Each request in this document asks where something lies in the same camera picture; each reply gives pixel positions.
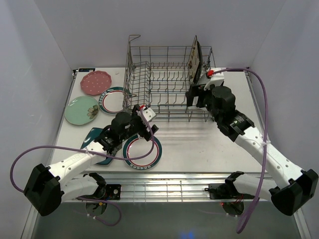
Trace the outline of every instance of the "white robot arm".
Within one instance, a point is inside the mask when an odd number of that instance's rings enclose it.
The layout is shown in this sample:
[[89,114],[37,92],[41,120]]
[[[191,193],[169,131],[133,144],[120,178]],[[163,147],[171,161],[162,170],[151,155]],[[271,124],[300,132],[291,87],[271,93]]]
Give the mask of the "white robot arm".
[[[208,71],[198,84],[190,86],[186,97],[187,106],[192,106],[197,97],[196,106],[210,112],[220,131],[262,164],[263,136],[246,115],[236,110],[236,98],[228,87],[223,86],[222,73],[214,75],[213,71]],[[269,142],[266,159],[266,170],[274,182],[263,181],[260,197],[271,201],[283,214],[291,216],[314,196],[318,175],[311,169],[306,172],[293,164]],[[255,195],[259,181],[243,172],[234,172],[225,180],[225,184],[212,189],[212,193],[219,198]]]
[[138,105],[134,106],[132,115],[117,113],[111,125],[106,126],[84,148],[86,152],[76,153],[47,167],[37,165],[29,177],[24,195],[42,216],[52,213],[62,202],[80,196],[105,199],[106,182],[102,176],[90,173],[82,178],[74,178],[90,166],[105,160],[105,156],[95,153],[114,156],[122,148],[122,142],[136,134],[149,141],[152,137],[150,130],[154,134],[158,128],[156,125],[148,128],[145,122],[151,122],[155,117],[152,109],[142,107],[141,111]]

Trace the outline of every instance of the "gray wall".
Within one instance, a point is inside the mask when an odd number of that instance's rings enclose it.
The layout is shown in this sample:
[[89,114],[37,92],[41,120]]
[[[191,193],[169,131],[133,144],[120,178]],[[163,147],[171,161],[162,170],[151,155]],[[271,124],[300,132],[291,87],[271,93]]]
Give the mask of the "gray wall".
[[250,66],[285,0],[35,0],[69,65],[124,66],[138,45],[191,45],[218,66]]
[[[252,69],[269,97],[273,144],[304,169],[319,172],[319,2],[286,1],[257,54]],[[258,89],[259,105],[263,106]],[[304,207],[313,238],[318,238],[319,192]]]
[[[33,0],[0,1],[0,238],[20,238],[30,203],[9,181],[9,168],[24,150],[52,144],[71,70]],[[48,151],[30,153],[14,177],[24,188]]]

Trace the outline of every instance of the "white plate with red rim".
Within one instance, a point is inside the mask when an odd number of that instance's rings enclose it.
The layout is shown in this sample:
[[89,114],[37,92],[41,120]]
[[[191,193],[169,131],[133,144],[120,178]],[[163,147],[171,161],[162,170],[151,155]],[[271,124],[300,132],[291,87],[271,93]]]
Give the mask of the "white plate with red rim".
[[93,71],[81,80],[81,90],[90,96],[98,96],[110,88],[111,76],[105,71]]
[[[136,170],[147,170],[153,168],[160,160],[162,146],[160,141],[154,137],[154,149],[150,155],[145,158],[136,160],[126,160],[126,164]],[[144,138],[139,138],[137,135],[129,138],[123,146],[124,158],[135,158],[147,154],[152,147],[152,141],[146,141]]]
[[123,111],[123,87],[111,87],[103,92],[99,98],[101,111],[116,115]]

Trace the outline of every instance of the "green floral plate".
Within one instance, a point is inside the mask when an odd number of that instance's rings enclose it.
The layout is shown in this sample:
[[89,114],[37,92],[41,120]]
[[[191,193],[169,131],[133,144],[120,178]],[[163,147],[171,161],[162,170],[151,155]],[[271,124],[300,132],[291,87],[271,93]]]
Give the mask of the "green floral plate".
[[65,108],[65,119],[74,125],[84,125],[93,121],[99,113],[99,104],[90,96],[80,96]]

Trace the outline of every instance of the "floral design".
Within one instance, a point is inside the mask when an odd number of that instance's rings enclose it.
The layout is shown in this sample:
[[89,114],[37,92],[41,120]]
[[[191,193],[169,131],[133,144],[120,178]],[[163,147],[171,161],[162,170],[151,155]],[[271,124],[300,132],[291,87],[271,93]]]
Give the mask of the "floral design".
[[97,105],[94,105],[92,108],[88,109],[87,116],[90,117],[90,120],[93,119],[99,112],[99,107]]

